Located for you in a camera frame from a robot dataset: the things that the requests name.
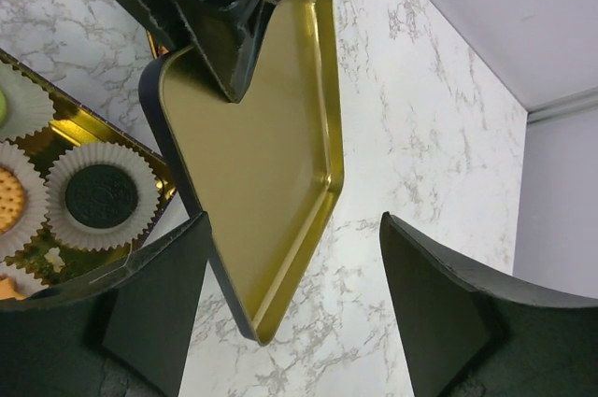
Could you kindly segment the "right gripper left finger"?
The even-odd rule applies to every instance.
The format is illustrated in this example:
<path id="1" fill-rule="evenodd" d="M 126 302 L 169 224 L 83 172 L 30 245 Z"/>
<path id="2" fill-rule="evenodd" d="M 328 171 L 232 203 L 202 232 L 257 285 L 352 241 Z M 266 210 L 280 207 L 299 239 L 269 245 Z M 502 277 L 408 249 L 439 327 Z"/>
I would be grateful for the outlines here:
<path id="1" fill-rule="evenodd" d="M 2 395 L 178 395 L 209 246 L 201 213 L 125 258 L 2 301 Z"/>

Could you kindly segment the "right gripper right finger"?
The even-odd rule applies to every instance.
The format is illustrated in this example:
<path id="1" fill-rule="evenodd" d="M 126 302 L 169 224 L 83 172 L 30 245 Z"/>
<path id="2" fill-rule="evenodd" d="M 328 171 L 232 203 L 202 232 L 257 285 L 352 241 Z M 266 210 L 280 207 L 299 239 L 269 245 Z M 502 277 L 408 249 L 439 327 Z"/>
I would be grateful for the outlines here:
<path id="1" fill-rule="evenodd" d="M 389 212 L 379 242 L 415 395 L 596 395 L 596 299 L 504 274 Z"/>

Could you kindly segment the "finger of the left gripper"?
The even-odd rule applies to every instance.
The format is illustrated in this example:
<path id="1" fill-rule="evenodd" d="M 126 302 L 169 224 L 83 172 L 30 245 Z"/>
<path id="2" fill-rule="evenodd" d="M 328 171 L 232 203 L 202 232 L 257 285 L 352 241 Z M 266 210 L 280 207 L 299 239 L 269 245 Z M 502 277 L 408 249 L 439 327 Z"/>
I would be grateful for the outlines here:
<path id="1" fill-rule="evenodd" d="M 228 99 L 239 103 L 251 83 L 267 25 L 275 5 L 264 0 L 231 0 L 228 17 L 233 36 L 233 54 Z"/>
<path id="2" fill-rule="evenodd" d="M 248 88 L 248 0 L 134 0 L 171 50 L 194 45 L 232 103 Z"/>

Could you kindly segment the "orange pumpkin cookie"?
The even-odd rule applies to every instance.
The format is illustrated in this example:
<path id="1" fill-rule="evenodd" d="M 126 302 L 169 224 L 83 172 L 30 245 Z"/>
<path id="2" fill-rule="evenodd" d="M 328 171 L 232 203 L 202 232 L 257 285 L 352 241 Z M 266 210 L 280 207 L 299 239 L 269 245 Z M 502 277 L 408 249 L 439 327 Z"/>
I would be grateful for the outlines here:
<path id="1" fill-rule="evenodd" d="M 16 282 L 10 276 L 2 276 L 0 279 L 0 300 L 23 300 L 26 296 L 18 292 Z"/>

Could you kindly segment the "black chocolate sandwich cookie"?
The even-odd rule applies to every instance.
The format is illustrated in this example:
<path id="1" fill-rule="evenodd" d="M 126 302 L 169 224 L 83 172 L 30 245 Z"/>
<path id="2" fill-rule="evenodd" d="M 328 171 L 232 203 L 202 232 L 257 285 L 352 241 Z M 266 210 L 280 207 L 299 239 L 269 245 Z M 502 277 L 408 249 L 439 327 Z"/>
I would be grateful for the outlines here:
<path id="1" fill-rule="evenodd" d="M 138 191 L 124 170 L 96 163 L 79 169 L 68 179 L 64 202 L 78 223 L 93 229 L 111 229 L 133 215 Z"/>

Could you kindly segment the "gold tin lid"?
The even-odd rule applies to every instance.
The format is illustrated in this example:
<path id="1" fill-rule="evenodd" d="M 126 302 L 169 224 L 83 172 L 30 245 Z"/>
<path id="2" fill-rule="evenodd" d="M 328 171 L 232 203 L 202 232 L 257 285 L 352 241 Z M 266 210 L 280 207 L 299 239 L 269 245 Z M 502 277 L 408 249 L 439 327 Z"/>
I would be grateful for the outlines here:
<path id="1" fill-rule="evenodd" d="M 240 332 L 274 338 L 341 194 L 334 0 L 283 0 L 250 85 L 228 102 L 194 47 L 143 70 L 138 96 Z"/>

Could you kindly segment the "square cookie tin box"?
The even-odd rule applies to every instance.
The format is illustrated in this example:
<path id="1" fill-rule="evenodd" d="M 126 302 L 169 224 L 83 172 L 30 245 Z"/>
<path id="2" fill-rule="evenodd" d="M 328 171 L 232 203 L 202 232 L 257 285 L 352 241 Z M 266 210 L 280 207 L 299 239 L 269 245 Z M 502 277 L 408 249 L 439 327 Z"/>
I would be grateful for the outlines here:
<path id="1" fill-rule="evenodd" d="M 2 54 L 3 302 L 140 248 L 175 191 L 158 154 Z"/>

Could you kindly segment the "beige sandwich biscuit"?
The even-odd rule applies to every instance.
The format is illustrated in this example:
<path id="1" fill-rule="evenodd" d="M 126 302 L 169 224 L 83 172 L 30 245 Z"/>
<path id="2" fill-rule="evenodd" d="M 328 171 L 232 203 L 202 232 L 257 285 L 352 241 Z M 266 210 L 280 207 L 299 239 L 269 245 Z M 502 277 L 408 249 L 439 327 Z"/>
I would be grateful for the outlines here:
<path id="1" fill-rule="evenodd" d="M 8 232 L 21 218 L 25 204 L 26 193 L 17 177 L 4 166 L 0 172 L 0 232 Z"/>

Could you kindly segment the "green macaron cookie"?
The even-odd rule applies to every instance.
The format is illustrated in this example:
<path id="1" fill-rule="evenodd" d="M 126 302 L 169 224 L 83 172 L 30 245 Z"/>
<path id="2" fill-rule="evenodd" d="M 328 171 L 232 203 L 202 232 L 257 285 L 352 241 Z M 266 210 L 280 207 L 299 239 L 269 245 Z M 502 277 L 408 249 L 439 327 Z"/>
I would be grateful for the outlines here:
<path id="1" fill-rule="evenodd" d="M 3 92 L 0 92 L 0 126 L 5 124 L 8 113 L 8 101 Z"/>

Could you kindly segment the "white paper cup top-right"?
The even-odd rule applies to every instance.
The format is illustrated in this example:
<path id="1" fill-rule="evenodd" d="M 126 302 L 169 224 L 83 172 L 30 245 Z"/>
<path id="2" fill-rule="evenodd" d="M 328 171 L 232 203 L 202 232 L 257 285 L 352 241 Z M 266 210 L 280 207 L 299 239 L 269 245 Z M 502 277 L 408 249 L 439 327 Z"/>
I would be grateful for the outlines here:
<path id="1" fill-rule="evenodd" d="M 68 150 L 46 177 L 48 225 L 63 245 L 119 248 L 150 226 L 159 204 L 148 162 L 125 146 L 98 142 Z"/>

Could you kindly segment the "white paper cup top-left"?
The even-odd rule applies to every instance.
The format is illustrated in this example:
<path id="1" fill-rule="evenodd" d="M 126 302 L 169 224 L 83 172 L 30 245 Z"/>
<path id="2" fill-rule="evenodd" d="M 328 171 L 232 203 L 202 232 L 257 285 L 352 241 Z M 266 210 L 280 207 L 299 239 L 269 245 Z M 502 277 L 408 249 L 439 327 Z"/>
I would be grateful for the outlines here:
<path id="1" fill-rule="evenodd" d="M 54 116 L 49 94 L 11 64 L 1 63 L 1 140 L 14 141 L 46 128 Z"/>

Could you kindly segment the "white paper cup centre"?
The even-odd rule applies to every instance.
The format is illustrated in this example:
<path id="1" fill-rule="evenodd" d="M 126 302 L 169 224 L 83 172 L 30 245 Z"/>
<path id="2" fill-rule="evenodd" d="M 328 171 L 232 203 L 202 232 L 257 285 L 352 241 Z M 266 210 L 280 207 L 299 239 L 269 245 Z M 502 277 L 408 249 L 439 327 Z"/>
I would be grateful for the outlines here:
<path id="1" fill-rule="evenodd" d="M 25 151 L 1 143 L 1 260 L 24 248 L 41 230 L 48 213 L 43 177 Z"/>

